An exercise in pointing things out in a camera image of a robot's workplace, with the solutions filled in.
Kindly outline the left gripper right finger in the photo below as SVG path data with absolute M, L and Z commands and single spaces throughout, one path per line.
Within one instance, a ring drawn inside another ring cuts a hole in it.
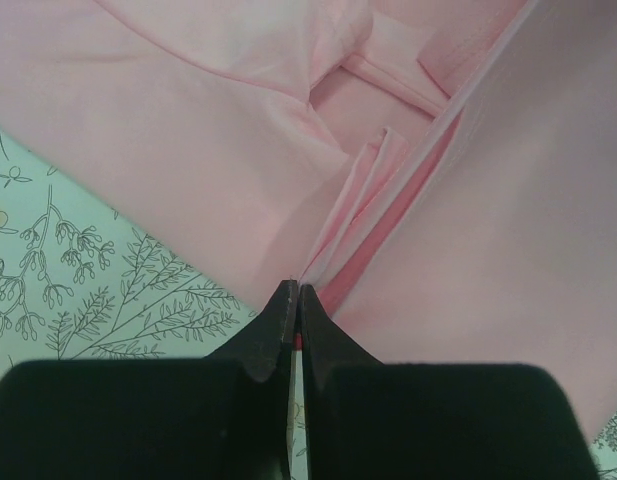
M 299 293 L 313 479 L 594 479 L 571 405 L 519 363 L 383 363 Z

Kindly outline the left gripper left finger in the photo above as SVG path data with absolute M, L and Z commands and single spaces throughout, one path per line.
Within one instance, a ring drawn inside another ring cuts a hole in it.
M 0 479 L 286 479 L 294 284 L 202 358 L 34 360 L 0 380 Z

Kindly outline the pink t shirt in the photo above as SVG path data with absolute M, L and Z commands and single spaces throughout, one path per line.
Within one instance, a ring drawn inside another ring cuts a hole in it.
M 254 308 L 617 409 L 617 1 L 0 1 L 0 127 Z

